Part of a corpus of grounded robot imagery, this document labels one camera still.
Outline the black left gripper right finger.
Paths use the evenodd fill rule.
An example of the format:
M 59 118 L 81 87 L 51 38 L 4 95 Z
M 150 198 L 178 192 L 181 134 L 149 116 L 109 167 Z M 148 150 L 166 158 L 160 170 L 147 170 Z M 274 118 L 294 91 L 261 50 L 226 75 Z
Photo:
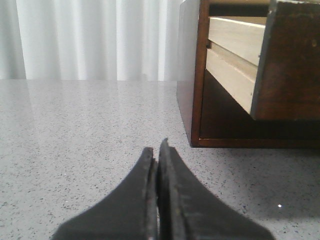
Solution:
M 158 209 L 162 240 L 272 240 L 271 232 L 219 200 L 164 139 L 159 149 Z

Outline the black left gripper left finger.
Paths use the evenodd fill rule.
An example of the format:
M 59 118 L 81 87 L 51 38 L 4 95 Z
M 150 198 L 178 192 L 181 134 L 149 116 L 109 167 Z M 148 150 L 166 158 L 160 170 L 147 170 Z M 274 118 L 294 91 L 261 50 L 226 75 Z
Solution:
M 107 197 L 64 222 L 54 240 L 156 240 L 157 169 L 153 149 L 143 149 L 136 165 Z

